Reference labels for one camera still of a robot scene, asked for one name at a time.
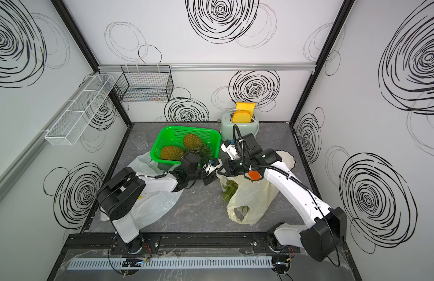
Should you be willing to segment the white bunny print plastic bag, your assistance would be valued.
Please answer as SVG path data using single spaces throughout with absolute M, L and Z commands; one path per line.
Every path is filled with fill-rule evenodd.
M 150 152 L 137 156 L 128 164 L 128 167 L 131 167 L 135 172 L 148 175 L 161 174 L 173 170 L 177 166 L 153 161 Z M 181 194 L 182 191 L 141 194 L 131 209 L 131 215 L 134 218 L 136 227 L 143 229 L 158 221 L 176 205 Z

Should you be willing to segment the white scalloped plate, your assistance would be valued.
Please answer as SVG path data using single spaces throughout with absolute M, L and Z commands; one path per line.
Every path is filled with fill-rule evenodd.
M 281 157 L 282 161 L 286 164 L 289 170 L 295 167 L 295 158 L 287 151 L 276 151 L 276 153 Z

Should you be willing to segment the clear plastic cup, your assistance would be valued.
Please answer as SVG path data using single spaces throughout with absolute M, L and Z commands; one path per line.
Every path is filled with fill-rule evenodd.
M 148 140 L 144 132 L 133 133 L 131 136 L 131 141 L 138 150 L 143 151 L 148 148 Z

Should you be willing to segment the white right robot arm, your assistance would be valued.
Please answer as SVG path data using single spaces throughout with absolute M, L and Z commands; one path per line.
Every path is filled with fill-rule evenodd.
M 251 183 L 267 180 L 293 205 L 301 216 L 302 225 L 284 222 L 269 230 L 268 243 L 273 251 L 284 247 L 303 248 L 314 260 L 322 262 L 345 242 L 346 213 L 332 208 L 300 182 L 283 158 L 272 149 L 262 149 L 254 135 L 242 135 L 233 125 L 233 139 L 222 144 L 228 154 L 218 174 L 226 177 L 243 176 Z

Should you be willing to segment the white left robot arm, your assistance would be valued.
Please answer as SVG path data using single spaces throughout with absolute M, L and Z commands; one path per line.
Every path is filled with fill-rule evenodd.
M 97 192 L 99 209 L 111 221 L 128 253 L 138 254 L 144 248 L 149 249 L 131 213 L 139 197 L 160 192 L 177 193 L 193 187 L 198 180 L 210 175 L 213 165 L 218 163 L 215 159 L 203 160 L 197 154 L 188 153 L 179 166 L 162 174 L 141 174 L 125 167 Z

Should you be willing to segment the yellowish fruit print plastic bag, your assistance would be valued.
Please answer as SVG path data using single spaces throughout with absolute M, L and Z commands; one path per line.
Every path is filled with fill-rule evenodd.
M 217 177 L 222 188 L 227 180 L 239 185 L 231 200 L 225 203 L 229 220 L 241 225 L 256 224 L 279 193 L 278 188 L 266 179 L 251 181 L 244 176 L 225 177 L 219 174 Z

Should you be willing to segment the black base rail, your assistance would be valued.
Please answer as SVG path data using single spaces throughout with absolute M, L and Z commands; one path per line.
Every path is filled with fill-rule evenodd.
M 283 246 L 267 232 L 255 233 L 141 233 L 123 242 L 116 233 L 72 234 L 61 252 L 68 250 L 110 250 L 112 254 L 158 254 L 168 249 L 241 248 L 256 254 L 296 254 L 299 247 Z

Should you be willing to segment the toast slice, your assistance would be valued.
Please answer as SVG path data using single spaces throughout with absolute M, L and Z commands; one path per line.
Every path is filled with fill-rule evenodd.
M 233 113 L 232 123 L 251 123 L 253 114 L 250 111 L 238 110 Z
M 256 107 L 255 103 L 243 103 L 243 102 L 237 102 L 236 103 L 236 109 L 239 111 L 246 111 L 251 116 L 253 116 L 254 109 Z

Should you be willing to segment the green plastic basket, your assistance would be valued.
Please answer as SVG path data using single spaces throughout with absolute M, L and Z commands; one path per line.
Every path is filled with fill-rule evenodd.
M 183 139 L 190 133 L 196 135 L 204 143 L 205 148 L 211 153 L 211 159 L 219 158 L 221 135 L 218 131 L 187 126 L 167 126 L 158 134 L 150 152 L 151 159 L 158 163 L 179 165 L 180 160 L 162 159 L 161 151 L 166 146 L 175 146 L 185 151 Z

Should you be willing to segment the white mesh wall shelf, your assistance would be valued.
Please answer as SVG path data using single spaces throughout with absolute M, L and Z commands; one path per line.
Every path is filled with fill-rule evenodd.
M 114 84 L 115 80 L 109 74 L 95 74 L 88 78 L 50 127 L 45 140 L 53 146 L 74 146 L 108 99 Z

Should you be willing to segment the yellow ripe pineapple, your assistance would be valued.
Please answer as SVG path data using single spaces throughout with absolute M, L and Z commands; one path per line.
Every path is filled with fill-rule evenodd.
M 227 180 L 223 185 L 222 198 L 224 202 L 229 202 L 234 194 L 237 192 L 239 185 L 233 180 Z

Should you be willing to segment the green pineapple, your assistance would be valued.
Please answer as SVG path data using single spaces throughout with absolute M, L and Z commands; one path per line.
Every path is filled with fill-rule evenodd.
M 209 158 L 213 156 L 212 149 L 193 133 L 185 135 L 182 142 L 187 152 L 200 151 Z
M 181 161 L 185 151 L 177 146 L 164 146 L 160 153 L 160 159 Z

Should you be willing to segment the green pineapple front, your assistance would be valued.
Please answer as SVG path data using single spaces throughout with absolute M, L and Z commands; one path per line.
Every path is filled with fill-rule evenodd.
M 181 161 L 185 151 L 177 146 L 164 146 L 160 153 L 160 159 Z

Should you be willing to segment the front toast slice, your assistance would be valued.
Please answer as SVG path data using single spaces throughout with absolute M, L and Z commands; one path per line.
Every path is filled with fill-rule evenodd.
M 253 114 L 250 111 L 238 110 L 233 113 L 232 123 L 251 123 Z

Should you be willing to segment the back toast slice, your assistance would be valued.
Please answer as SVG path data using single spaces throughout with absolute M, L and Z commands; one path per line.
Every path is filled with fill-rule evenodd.
M 239 111 L 246 111 L 251 116 L 253 116 L 254 109 L 256 107 L 255 103 L 243 103 L 243 102 L 237 102 L 236 103 L 236 109 Z

